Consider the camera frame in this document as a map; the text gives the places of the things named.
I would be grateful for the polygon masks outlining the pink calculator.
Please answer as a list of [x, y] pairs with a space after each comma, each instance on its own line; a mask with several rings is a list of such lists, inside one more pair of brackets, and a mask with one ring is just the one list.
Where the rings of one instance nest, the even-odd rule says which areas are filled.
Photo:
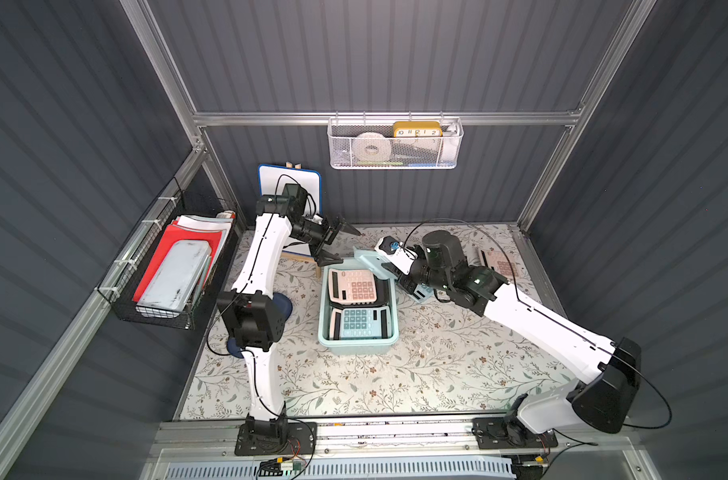
[[371, 304], [377, 300], [375, 276], [365, 269], [331, 269], [328, 291], [330, 300], [341, 305]]
[[497, 247], [479, 247], [478, 257], [483, 266], [492, 268], [509, 279], [512, 279], [514, 276], [519, 276], [515, 262], [506, 255], [505, 251]]

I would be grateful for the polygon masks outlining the mint green storage box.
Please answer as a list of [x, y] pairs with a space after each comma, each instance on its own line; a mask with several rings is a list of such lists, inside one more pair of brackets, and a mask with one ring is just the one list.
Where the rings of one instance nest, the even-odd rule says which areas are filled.
[[331, 267], [325, 267], [323, 269], [323, 282], [322, 282], [322, 294], [319, 308], [319, 327], [318, 327], [318, 340], [319, 342], [329, 348], [336, 355], [381, 355], [387, 353], [400, 339], [399, 331], [399, 315], [398, 315], [398, 302], [396, 295], [395, 283], [390, 281], [391, 288], [391, 300], [387, 306], [379, 308], [387, 308], [390, 316], [390, 328], [391, 337], [384, 340], [338, 340], [333, 341], [329, 339], [329, 327], [331, 311], [334, 308], [373, 308], [372, 304], [359, 304], [359, 305], [341, 305], [330, 300], [328, 291], [328, 273], [331, 269], [339, 270], [358, 270], [366, 268], [362, 263], [358, 262], [354, 258], [347, 258], [342, 264], [332, 265]]

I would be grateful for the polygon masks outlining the teal calculator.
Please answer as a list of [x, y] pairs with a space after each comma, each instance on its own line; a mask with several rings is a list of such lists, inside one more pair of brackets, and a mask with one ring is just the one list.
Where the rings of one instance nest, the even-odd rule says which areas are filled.
[[387, 308], [334, 308], [331, 311], [329, 339], [384, 340], [391, 337]]

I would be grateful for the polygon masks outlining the black calculator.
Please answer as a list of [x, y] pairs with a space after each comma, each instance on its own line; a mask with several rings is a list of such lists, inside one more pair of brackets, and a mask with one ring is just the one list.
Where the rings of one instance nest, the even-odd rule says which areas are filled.
[[373, 302], [373, 308], [387, 306], [391, 300], [391, 288], [389, 280], [375, 279], [376, 300]]

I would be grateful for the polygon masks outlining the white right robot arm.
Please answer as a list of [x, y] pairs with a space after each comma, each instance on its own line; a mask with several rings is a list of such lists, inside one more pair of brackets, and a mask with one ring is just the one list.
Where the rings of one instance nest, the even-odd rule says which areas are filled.
[[578, 424], [607, 434], [623, 428], [641, 383], [641, 350], [634, 341], [586, 330], [526, 295], [513, 277], [470, 264], [459, 238], [447, 230], [428, 233], [418, 248], [397, 240], [380, 248], [409, 282], [509, 328], [573, 374], [566, 385], [518, 397], [505, 417], [509, 438]]

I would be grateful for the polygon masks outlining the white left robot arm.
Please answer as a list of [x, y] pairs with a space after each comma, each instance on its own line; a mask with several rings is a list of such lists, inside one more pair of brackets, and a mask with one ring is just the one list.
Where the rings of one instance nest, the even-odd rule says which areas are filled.
[[246, 417], [250, 432], [283, 438], [289, 423], [277, 377], [275, 346], [284, 335], [289, 314], [275, 299], [275, 277], [290, 239], [309, 246], [319, 266], [339, 264], [342, 258], [325, 250], [339, 233], [361, 232], [345, 219], [330, 221], [305, 214], [304, 190], [263, 195], [256, 206], [256, 230], [247, 258], [229, 291], [218, 295], [217, 309], [229, 340], [246, 361], [251, 406]]

